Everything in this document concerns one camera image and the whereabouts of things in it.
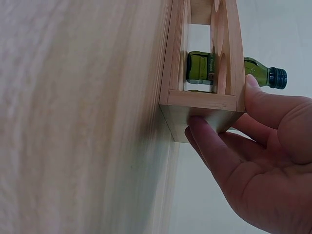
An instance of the wooden board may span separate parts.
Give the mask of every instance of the wooden board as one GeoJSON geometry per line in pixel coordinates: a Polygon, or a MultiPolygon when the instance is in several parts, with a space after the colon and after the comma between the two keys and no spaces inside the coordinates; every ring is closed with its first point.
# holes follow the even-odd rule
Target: wooden board
{"type": "Polygon", "coordinates": [[[243,47],[235,0],[174,0],[173,6],[159,104],[175,141],[187,142],[184,130],[189,116],[205,117],[220,133],[244,113],[243,47]],[[189,5],[192,22],[211,24],[212,51],[216,56],[215,94],[183,91],[188,28],[184,25],[189,19],[185,15],[190,13],[185,8],[189,5]]]}
{"type": "Polygon", "coordinates": [[[236,122],[236,120],[242,116],[242,113],[235,111],[194,108],[187,106],[164,105],[161,109],[166,119],[171,120],[167,123],[174,140],[181,143],[189,143],[184,134],[189,116],[205,117],[216,132],[224,132],[228,130],[236,122]]]}
{"type": "Polygon", "coordinates": [[[0,8],[0,233],[165,234],[170,0],[0,8]]]}

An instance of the wooden slat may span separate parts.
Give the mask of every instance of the wooden slat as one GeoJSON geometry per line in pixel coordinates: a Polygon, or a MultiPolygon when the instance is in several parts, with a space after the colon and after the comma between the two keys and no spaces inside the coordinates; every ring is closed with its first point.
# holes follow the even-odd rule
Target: wooden slat
{"type": "Polygon", "coordinates": [[[191,0],[193,24],[211,24],[213,0],[191,0]]]}
{"type": "Polygon", "coordinates": [[[236,97],[170,90],[168,105],[236,111],[236,97]]]}

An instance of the fingernail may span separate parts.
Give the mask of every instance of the fingernail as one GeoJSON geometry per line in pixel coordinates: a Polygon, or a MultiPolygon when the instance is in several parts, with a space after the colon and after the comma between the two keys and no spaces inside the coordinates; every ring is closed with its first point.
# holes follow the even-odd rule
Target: fingernail
{"type": "Polygon", "coordinates": [[[260,87],[258,81],[254,78],[253,75],[246,75],[246,83],[252,87],[260,87]]]}

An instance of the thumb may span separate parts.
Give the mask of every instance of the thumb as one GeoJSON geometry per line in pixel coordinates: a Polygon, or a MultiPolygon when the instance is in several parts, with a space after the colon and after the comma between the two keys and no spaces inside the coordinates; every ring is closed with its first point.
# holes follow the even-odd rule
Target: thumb
{"type": "Polygon", "coordinates": [[[252,75],[246,76],[245,106],[247,113],[258,122],[277,129],[282,119],[302,103],[310,102],[307,97],[273,95],[263,92],[252,75]]]}

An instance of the light wood grain surface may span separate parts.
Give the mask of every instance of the light wood grain surface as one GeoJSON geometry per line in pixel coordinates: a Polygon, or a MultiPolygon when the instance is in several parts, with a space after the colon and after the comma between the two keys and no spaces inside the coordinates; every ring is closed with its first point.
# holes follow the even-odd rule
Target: light wood grain surface
{"type": "Polygon", "coordinates": [[[0,233],[164,234],[170,0],[0,7],[0,233]]]}

